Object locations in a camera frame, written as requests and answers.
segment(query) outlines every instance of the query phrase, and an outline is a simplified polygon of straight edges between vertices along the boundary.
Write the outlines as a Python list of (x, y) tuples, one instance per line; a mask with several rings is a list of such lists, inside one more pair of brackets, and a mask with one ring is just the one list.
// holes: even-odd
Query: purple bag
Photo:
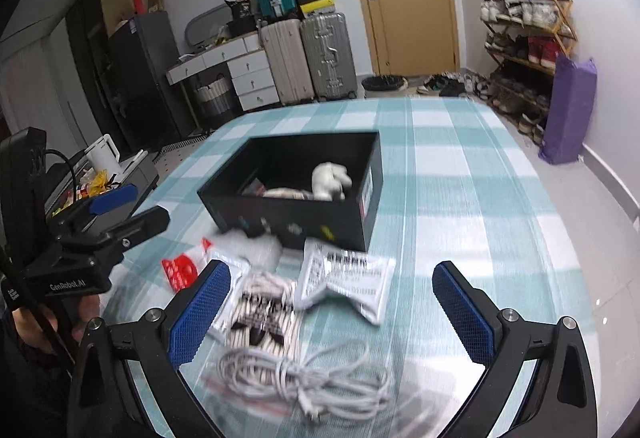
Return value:
[(578, 160), (596, 96), (598, 70), (593, 59), (576, 63), (560, 55), (539, 156), (548, 163)]

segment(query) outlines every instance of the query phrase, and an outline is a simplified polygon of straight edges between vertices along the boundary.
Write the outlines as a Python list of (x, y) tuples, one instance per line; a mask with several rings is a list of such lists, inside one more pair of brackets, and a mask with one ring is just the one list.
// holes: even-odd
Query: checkered tablecloth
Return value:
[[(207, 139), (142, 204), (165, 207), (168, 230), (129, 251), (103, 299), (110, 323), (164, 307), (172, 291), (160, 260), (179, 255), (216, 227), (197, 189), (249, 137), (378, 129), (384, 186), (369, 252), (398, 265), (386, 321), (370, 325), (347, 304), (326, 301), (305, 315), (303, 350), (346, 338), (365, 339), (372, 359), (393, 376), (392, 409), (345, 427), (328, 419), (309, 428), (286, 406), (231, 397), (214, 368), (222, 347), (207, 336), (194, 361), (180, 368), (207, 412), (230, 438), (437, 436), (471, 392), (482, 367), (471, 363), (431, 290), (431, 273), (450, 259), (472, 285), (525, 319), (579, 325), (599, 392), (598, 344), (587, 289), (562, 220), (535, 170), (487, 107), (460, 99), (383, 99), (311, 104), (251, 113)], [(297, 277), (302, 258), (285, 253), (278, 273)], [(505, 431), (526, 389), (523, 369), (496, 424)], [(160, 434), (170, 431), (139, 369), (134, 376)]]

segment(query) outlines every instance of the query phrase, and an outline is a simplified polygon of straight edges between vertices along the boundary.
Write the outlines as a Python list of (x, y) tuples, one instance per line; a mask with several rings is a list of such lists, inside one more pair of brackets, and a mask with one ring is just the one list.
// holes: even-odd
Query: open cardboard box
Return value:
[[(242, 195), (256, 178), (267, 189), (311, 191), (313, 170), (325, 162), (345, 166), (353, 180), (344, 201)], [(366, 252), (382, 181), (377, 131), (256, 137), (231, 155), (198, 195), (223, 232), (236, 227), (256, 237), (270, 231), (284, 247), (301, 250), (305, 239), (313, 237)]]

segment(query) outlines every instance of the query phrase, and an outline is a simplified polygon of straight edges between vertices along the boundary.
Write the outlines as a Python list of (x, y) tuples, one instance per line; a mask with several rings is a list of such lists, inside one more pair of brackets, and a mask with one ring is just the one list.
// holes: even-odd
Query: red object on refrigerator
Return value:
[(133, 0), (133, 8), (136, 9), (136, 14), (144, 14), (146, 12), (142, 0)]

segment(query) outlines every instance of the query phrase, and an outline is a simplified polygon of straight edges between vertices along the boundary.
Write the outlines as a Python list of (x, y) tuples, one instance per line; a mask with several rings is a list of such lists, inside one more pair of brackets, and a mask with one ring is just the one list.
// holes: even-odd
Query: screw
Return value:
[(90, 330), (97, 330), (100, 326), (102, 326), (102, 319), (99, 317), (94, 317), (86, 324)]
[(516, 322), (520, 319), (520, 315), (513, 308), (505, 308), (502, 310), (502, 317), (507, 319), (510, 323)]
[(150, 323), (156, 322), (162, 317), (162, 310), (159, 308), (150, 308), (145, 313), (145, 319)]
[(572, 319), (571, 317), (562, 318), (562, 324), (570, 330), (573, 330), (578, 325), (578, 323), (575, 322), (575, 319)]

